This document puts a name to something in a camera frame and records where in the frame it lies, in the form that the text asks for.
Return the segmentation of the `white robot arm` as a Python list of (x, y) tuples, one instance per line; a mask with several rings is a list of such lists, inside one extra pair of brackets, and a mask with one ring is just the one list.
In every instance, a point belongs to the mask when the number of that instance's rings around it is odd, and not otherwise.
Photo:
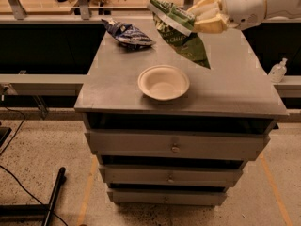
[(187, 10), (195, 17), (194, 31), (222, 33), (246, 30), (275, 17), (299, 19), (301, 0), (201, 0)]

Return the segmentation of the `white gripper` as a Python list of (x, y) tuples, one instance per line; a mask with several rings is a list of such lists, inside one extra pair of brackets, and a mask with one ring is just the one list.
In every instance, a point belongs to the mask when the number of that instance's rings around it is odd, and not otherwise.
[(267, 0), (201, 0), (187, 12), (195, 16), (195, 32), (218, 34), (228, 25), (246, 30), (261, 24), (266, 10)]

